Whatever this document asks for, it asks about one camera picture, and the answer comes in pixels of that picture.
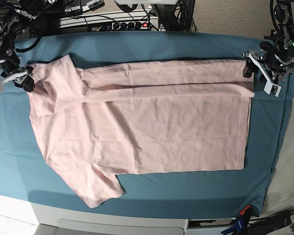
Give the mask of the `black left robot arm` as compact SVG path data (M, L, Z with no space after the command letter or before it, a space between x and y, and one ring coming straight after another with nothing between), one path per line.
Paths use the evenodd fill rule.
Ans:
M294 0L271 0L269 12L274 29L264 41L259 43L259 51L249 50L243 54L246 64L243 77L251 78L252 74L264 71L261 81L265 83L266 76L274 84L284 81L287 72L292 72L294 65L294 17L292 13Z

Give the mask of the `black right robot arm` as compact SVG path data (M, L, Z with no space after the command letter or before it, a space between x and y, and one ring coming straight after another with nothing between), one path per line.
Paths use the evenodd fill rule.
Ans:
M29 23L30 18L15 10L9 10L0 19L0 93L10 81L26 92L34 90L33 67L20 66L21 57L17 52L22 52L23 49L16 49L14 43L17 36L26 31Z

